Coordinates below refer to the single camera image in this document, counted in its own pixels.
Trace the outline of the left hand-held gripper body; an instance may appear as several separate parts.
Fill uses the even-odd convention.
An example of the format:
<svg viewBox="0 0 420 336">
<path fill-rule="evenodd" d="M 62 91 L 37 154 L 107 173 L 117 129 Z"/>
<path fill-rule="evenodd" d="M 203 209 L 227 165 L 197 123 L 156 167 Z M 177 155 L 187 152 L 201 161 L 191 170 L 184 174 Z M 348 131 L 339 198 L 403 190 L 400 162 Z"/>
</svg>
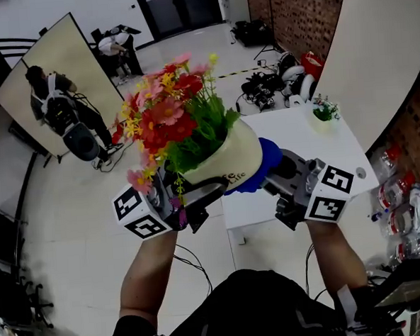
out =
<svg viewBox="0 0 420 336">
<path fill-rule="evenodd" d="M 192 209 L 174 190 L 174 175 L 160 167 L 149 192 L 136 191 L 128 184 L 112 200 L 118 225 L 142 240 L 190 227 L 196 232 L 209 217 L 206 209 Z"/>
</svg>

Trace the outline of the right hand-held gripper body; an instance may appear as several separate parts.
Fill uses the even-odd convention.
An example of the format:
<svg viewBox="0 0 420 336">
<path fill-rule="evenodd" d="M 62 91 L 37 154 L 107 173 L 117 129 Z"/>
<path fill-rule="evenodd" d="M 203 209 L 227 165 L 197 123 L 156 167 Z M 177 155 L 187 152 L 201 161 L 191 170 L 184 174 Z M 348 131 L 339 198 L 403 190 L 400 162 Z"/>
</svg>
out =
<svg viewBox="0 0 420 336">
<path fill-rule="evenodd" d="M 354 175 L 325 164 L 306 161 L 303 178 L 293 180 L 293 196 L 278 196 L 276 218 L 291 230 L 305 220 L 337 223 L 351 197 Z"/>
</svg>

